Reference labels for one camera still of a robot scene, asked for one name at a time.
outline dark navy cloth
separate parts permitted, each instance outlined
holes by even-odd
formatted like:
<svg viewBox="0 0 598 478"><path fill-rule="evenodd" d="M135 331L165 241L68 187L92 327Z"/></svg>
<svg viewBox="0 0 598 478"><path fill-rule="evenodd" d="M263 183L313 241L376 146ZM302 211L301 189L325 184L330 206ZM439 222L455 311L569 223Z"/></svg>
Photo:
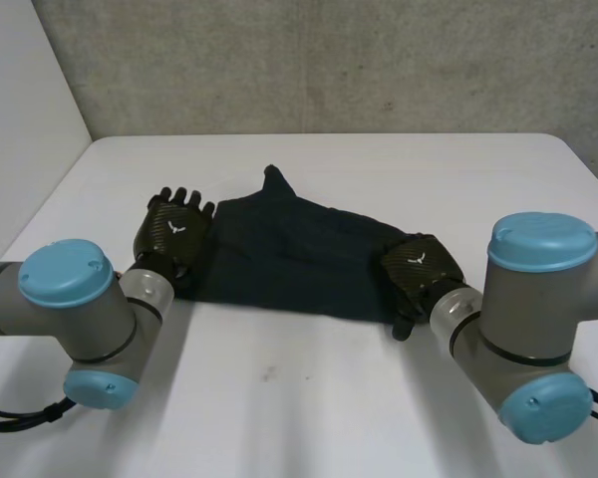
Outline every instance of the dark navy cloth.
<svg viewBox="0 0 598 478"><path fill-rule="evenodd" d="M177 296L393 324L379 258L407 234L298 197L275 166L264 173L260 191L219 202L192 284Z"/></svg>

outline white logo on hand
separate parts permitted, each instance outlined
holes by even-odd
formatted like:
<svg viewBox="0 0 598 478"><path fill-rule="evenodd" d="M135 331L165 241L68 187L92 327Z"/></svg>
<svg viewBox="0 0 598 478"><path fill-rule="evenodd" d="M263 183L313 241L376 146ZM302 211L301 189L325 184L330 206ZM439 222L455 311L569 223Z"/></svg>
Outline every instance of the white logo on hand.
<svg viewBox="0 0 598 478"><path fill-rule="evenodd" d="M423 256L421 256L419 259L408 259L408 262L412 263L412 264L423 264L423 260L426 258L426 253L423 253Z"/></svg>
<svg viewBox="0 0 598 478"><path fill-rule="evenodd" d="M173 226L172 222L170 222L170 221L168 221L168 227L170 228L170 230L172 231L173 234L176 234L178 232L186 230L185 227L175 227L175 226Z"/></svg>

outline white table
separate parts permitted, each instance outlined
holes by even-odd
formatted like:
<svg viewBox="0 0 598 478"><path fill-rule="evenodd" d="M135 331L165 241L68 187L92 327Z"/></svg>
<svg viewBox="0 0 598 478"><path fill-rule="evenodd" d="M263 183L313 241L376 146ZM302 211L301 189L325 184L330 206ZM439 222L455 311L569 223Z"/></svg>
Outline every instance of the white table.
<svg viewBox="0 0 598 478"><path fill-rule="evenodd" d="M547 135L117 137L89 147L5 259L79 237L124 270L160 188L239 197L269 163L301 197L437 234L478 288L505 214L559 211L598 229L598 181ZM572 367L598 387L598 323L578 336ZM0 338L0 408L59 399L68 366L53 340ZM598 423L519 442L427 328L399 344L378 325L178 303L128 408L0 435L0 477L23 476L598 477Z"/></svg>

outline blue joint cover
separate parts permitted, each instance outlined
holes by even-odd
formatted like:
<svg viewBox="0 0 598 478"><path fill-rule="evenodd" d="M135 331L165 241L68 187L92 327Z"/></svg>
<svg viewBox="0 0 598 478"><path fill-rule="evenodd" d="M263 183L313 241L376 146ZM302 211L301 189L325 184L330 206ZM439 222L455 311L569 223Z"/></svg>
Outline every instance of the blue joint cover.
<svg viewBox="0 0 598 478"><path fill-rule="evenodd" d="M541 273L584 264L597 250L596 232L576 217L520 212L494 225L487 255L504 269Z"/></svg>
<svg viewBox="0 0 598 478"><path fill-rule="evenodd" d="M117 410L129 403L138 383L125 376L97 370L72 370L64 382L65 394L84 406Z"/></svg>
<svg viewBox="0 0 598 478"><path fill-rule="evenodd" d="M18 287L29 301L51 309L87 304L114 278L102 249L83 239L67 239L38 249L20 266Z"/></svg>
<svg viewBox="0 0 598 478"><path fill-rule="evenodd" d="M571 372L542 376L515 390L498 418L518 439L532 445L560 440L590 416L591 391Z"/></svg>

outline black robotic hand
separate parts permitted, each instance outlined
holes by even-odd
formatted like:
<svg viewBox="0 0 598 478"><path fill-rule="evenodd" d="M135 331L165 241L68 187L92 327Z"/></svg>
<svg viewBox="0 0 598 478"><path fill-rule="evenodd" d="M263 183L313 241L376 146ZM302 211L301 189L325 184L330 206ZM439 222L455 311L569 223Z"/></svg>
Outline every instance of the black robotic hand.
<svg viewBox="0 0 598 478"><path fill-rule="evenodd" d="M448 292L466 287L462 270L448 249L431 234L412 234L382 258L397 295L399 317L393 337L404 341L414 324L426 323L437 301Z"/></svg>
<svg viewBox="0 0 598 478"><path fill-rule="evenodd" d="M185 282L201 250L215 206L207 202L200 210L199 191L192 191L185 203L183 187L170 196L170 189L165 187L149 201L149 212L133 244L136 257L133 269L155 271L177 289Z"/></svg>

